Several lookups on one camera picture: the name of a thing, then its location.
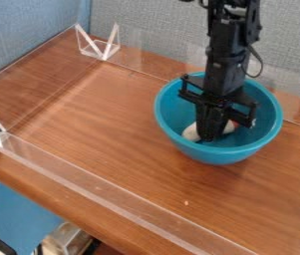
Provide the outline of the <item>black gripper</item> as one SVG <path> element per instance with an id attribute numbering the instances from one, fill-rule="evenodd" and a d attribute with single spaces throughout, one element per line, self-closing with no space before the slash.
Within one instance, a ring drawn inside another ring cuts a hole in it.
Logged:
<path id="1" fill-rule="evenodd" d="M 195 131 L 204 141 L 218 139 L 227 121 L 235 121 L 246 128 L 253 127 L 258 103 L 249 97 L 243 88 L 234 90 L 226 96 L 219 96 L 202 89 L 202 78 L 182 75 L 178 96 L 194 104 Z"/>

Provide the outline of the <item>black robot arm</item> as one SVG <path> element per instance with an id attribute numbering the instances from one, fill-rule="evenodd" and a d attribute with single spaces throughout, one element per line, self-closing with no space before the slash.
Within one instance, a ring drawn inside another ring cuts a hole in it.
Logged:
<path id="1" fill-rule="evenodd" d="M 261 58 L 251 45 L 259 40 L 259 0 L 198 0 L 207 11 L 208 45 L 204 75 L 180 77 L 178 95 L 194 104 L 195 132 L 204 141 L 222 135 L 234 121 L 253 127 L 257 101 L 243 92 L 250 56 Z"/>

